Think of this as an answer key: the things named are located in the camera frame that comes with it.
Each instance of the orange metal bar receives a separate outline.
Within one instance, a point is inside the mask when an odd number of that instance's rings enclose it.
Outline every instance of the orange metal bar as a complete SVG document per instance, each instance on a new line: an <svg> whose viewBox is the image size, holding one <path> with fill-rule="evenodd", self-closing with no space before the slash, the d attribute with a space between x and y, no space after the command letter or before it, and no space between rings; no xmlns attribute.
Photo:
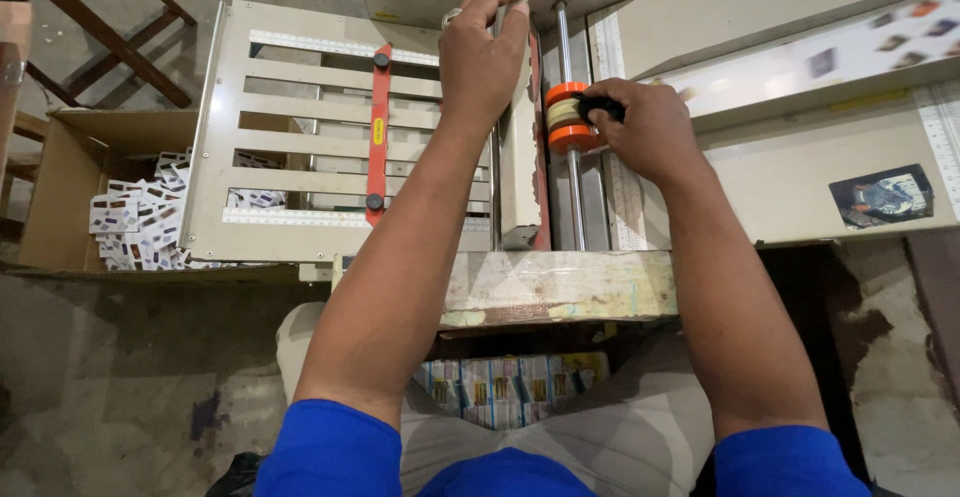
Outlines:
<svg viewBox="0 0 960 497"><path fill-rule="evenodd" d="M374 53L373 105L369 118L369 167L366 172L366 222L376 227L386 210L387 192L387 124L390 111L390 63L393 54L390 43ZM385 55L388 63L376 65L378 55Z"/></svg>

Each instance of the right hand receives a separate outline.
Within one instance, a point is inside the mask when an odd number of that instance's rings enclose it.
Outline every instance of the right hand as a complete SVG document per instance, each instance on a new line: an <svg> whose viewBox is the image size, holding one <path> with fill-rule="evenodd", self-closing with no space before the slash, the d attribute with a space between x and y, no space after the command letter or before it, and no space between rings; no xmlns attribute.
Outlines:
<svg viewBox="0 0 960 497"><path fill-rule="evenodd" d="M623 165L661 189L708 165L693 136L690 109L673 86L613 78L583 95L605 96L627 108L622 124L602 109L591 110L589 118Z"/></svg>

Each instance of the orange wheel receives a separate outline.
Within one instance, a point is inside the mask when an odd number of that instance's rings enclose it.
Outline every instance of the orange wheel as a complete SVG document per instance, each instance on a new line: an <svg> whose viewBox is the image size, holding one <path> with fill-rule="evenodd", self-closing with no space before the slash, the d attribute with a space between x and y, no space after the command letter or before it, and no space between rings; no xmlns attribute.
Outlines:
<svg viewBox="0 0 960 497"><path fill-rule="evenodd" d="M581 152L590 152L594 148L606 145L603 137L586 124L564 126L550 132L547 145L554 154L565 155L571 145L580 147Z"/></svg>
<svg viewBox="0 0 960 497"><path fill-rule="evenodd" d="M546 108L549 109L554 103L569 99L575 92L583 92L587 89L587 83L561 83L547 90Z"/></svg>

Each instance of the black knob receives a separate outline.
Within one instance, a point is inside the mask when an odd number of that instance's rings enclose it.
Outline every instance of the black knob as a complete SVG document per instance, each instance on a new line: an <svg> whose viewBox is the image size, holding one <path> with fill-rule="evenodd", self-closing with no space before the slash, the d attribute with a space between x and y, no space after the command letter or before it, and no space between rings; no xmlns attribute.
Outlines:
<svg viewBox="0 0 960 497"><path fill-rule="evenodd" d="M383 195L371 193L366 196L366 208L370 210L380 210L383 208Z"/></svg>
<svg viewBox="0 0 960 497"><path fill-rule="evenodd" d="M383 53L376 53L373 55L373 65L380 70L386 70L390 66L390 57Z"/></svg>

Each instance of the cardboard box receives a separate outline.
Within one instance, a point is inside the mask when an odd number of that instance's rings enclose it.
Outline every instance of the cardboard box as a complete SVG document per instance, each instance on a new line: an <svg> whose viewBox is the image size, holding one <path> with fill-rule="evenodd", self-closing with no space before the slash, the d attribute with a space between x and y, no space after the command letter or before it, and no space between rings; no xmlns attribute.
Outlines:
<svg viewBox="0 0 960 497"><path fill-rule="evenodd" d="M192 147L197 110L62 109L50 114L50 128L33 187L30 214L9 275L124 282L296 283L293 264L201 270L108 271L89 234L90 199L106 192L110 179L136 181L152 176L156 159L131 156ZM293 119L258 115L245 127L299 131Z"/></svg>

